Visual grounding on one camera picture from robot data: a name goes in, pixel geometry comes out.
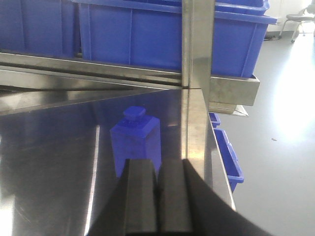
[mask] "blue plastic bottle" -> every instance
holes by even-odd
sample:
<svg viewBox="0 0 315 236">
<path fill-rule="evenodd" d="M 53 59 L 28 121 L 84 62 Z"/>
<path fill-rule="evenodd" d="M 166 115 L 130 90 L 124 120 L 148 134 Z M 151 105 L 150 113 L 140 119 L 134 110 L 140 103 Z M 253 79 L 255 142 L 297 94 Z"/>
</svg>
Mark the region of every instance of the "blue plastic bottle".
<svg viewBox="0 0 315 236">
<path fill-rule="evenodd" d="M 143 107 L 129 107 L 110 130 L 117 177 L 126 159 L 151 159 L 156 172 L 161 166 L 160 121 L 145 112 Z"/>
</svg>

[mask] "bottle cap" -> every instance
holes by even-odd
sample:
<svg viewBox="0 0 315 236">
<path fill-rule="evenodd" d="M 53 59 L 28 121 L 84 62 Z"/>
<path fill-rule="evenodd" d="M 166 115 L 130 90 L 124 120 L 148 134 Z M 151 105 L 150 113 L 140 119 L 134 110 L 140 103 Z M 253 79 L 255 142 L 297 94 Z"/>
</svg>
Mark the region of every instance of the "bottle cap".
<svg viewBox="0 0 315 236">
<path fill-rule="evenodd" d="M 146 109 L 144 107 L 128 107 L 124 111 L 124 116 L 130 121 L 139 121 L 145 115 Z"/>
</svg>

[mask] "vertical metal post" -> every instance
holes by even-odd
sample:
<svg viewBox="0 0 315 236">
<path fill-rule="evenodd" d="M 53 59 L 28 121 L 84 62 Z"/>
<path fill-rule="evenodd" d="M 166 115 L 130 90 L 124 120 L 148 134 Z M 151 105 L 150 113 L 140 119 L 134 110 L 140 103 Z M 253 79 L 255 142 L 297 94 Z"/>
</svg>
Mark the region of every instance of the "vertical metal post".
<svg viewBox="0 0 315 236">
<path fill-rule="evenodd" d="M 182 85 L 202 89 L 208 103 L 215 0 L 183 0 Z"/>
</svg>

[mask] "white wall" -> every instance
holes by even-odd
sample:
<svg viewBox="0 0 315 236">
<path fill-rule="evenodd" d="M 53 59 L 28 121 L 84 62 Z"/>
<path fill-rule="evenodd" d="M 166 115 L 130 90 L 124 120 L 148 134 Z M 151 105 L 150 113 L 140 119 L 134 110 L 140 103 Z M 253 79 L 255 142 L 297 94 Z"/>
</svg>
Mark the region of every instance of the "white wall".
<svg viewBox="0 0 315 236">
<path fill-rule="evenodd" d="M 287 14 L 297 14 L 311 2 L 312 0 L 269 0 L 270 9 L 266 15 L 278 18 L 278 21 L 277 25 L 270 25 L 268 31 L 280 31 Z M 288 22 L 284 30 L 294 30 L 295 26 L 295 22 Z"/>
</svg>

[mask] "stainless steel surface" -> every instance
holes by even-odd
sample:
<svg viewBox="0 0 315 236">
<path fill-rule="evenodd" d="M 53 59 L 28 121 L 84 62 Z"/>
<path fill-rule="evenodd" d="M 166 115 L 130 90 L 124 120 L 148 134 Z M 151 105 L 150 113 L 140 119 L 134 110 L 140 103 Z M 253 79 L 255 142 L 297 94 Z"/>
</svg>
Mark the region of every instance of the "stainless steel surface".
<svg viewBox="0 0 315 236">
<path fill-rule="evenodd" d="M 218 102 L 209 103 L 209 112 L 248 117 L 248 113 L 242 105 L 226 104 Z"/>
<path fill-rule="evenodd" d="M 214 0 L 183 0 L 182 85 L 209 100 Z"/>
<path fill-rule="evenodd" d="M 182 95 L 182 159 L 188 159 L 205 182 L 235 209 L 202 90 L 185 89 Z"/>
<path fill-rule="evenodd" d="M 0 66 L 0 85 L 27 89 L 50 90 L 130 90 L 140 88 L 180 89 L 180 86 L 147 83 L 112 77 Z"/>
<path fill-rule="evenodd" d="M 0 96 L 0 116 L 154 91 L 158 90 L 12 92 Z"/>
<path fill-rule="evenodd" d="M 139 81 L 158 81 L 181 84 L 181 73 L 178 71 L 163 71 L 128 67 L 125 65 L 109 65 L 101 62 L 90 62 L 79 59 L 65 60 L 34 57 L 18 54 L 0 53 L 0 65 L 26 67 L 43 71 L 59 71 L 72 74 L 95 75 L 98 77 L 123 77 L 123 79 L 137 79 Z"/>
<path fill-rule="evenodd" d="M 209 101 L 236 105 L 254 104 L 260 81 L 253 78 L 210 77 Z"/>
<path fill-rule="evenodd" d="M 234 208 L 202 91 L 188 92 L 184 113 L 182 101 L 187 97 L 181 90 L 128 96 L 113 93 L 113 98 L 105 95 L 103 99 L 99 94 L 98 100 L 89 102 L 86 94 L 66 93 L 68 97 L 72 94 L 84 98 L 74 99 L 74 104 L 68 104 L 69 98 L 62 103 L 56 95 L 44 92 L 47 97 L 42 101 L 49 104 L 47 107 L 27 109 L 27 101 L 23 101 L 23 112 L 3 113 L 1 202 L 10 202 L 14 207 L 1 213 L 6 214 L 6 219 L 13 217 L 12 235 L 86 235 L 116 184 L 109 130 L 123 117 L 124 109 L 132 105 L 144 106 L 148 114 L 161 120 L 163 159 L 181 157 L 185 126 L 187 158 Z M 185 114 L 188 122 L 182 124 Z M 1 230 L 10 231 L 8 227 L 10 224 Z"/>
</svg>

